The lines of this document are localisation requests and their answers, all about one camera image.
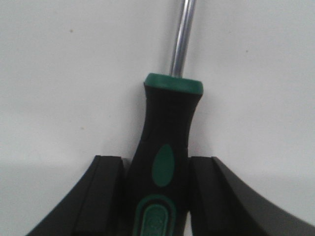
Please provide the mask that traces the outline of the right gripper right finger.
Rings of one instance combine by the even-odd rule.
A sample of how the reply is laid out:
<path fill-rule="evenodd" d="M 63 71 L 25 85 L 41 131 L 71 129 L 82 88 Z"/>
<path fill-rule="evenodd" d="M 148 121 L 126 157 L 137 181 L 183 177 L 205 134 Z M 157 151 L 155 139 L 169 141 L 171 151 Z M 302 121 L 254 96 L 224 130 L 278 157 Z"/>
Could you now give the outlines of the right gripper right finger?
<path fill-rule="evenodd" d="M 313 225 L 279 208 L 216 157 L 190 159 L 194 236 L 313 236 Z"/>

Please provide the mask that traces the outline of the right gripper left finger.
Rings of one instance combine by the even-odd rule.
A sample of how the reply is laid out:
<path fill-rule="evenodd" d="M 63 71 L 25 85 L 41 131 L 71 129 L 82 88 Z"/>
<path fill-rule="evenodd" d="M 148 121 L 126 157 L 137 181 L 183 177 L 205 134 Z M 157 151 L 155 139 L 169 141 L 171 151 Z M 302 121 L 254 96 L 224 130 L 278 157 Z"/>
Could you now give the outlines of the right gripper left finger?
<path fill-rule="evenodd" d="M 123 172 L 120 157 L 95 156 L 71 191 L 28 234 L 117 235 Z"/>

